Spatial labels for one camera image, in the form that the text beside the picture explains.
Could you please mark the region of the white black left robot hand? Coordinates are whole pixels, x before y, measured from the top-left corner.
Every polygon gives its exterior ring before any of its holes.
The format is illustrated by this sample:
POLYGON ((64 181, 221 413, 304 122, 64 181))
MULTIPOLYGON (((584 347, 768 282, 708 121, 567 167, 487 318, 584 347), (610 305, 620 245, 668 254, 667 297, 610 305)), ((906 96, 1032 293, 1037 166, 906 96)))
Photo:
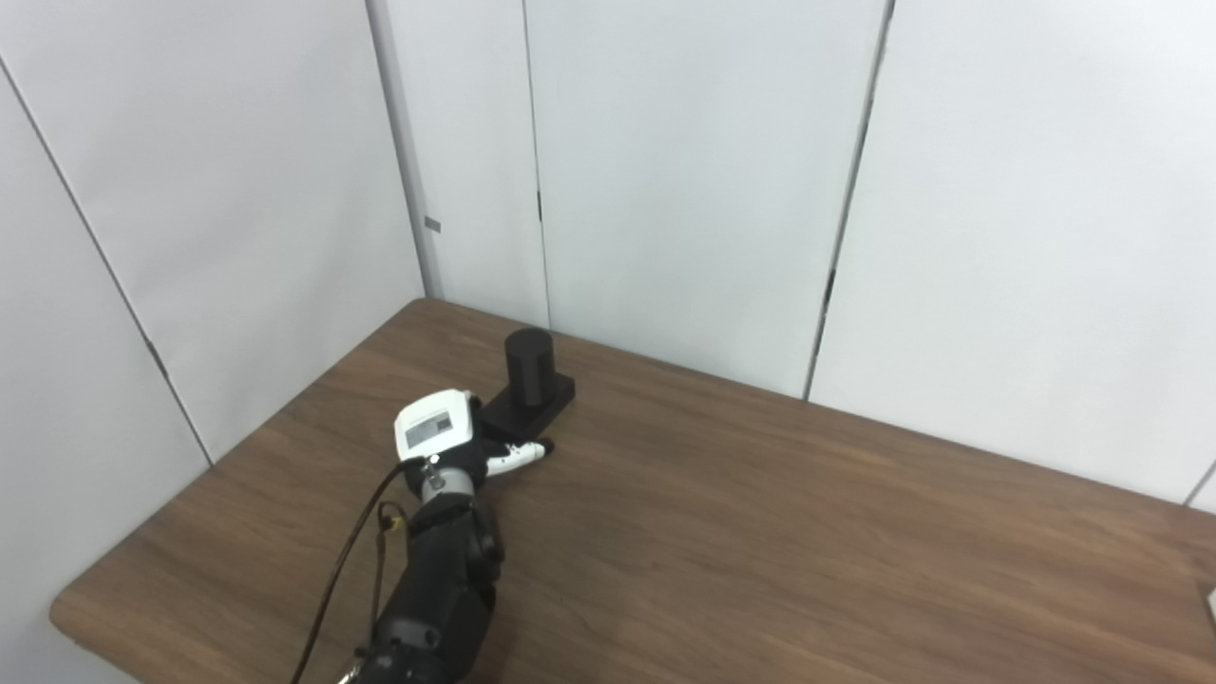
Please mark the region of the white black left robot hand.
POLYGON ((426 504, 439 495, 473 498, 486 480, 541 462, 550 439, 486 433, 482 398, 441 389, 404 407, 392 425, 409 492, 426 504))

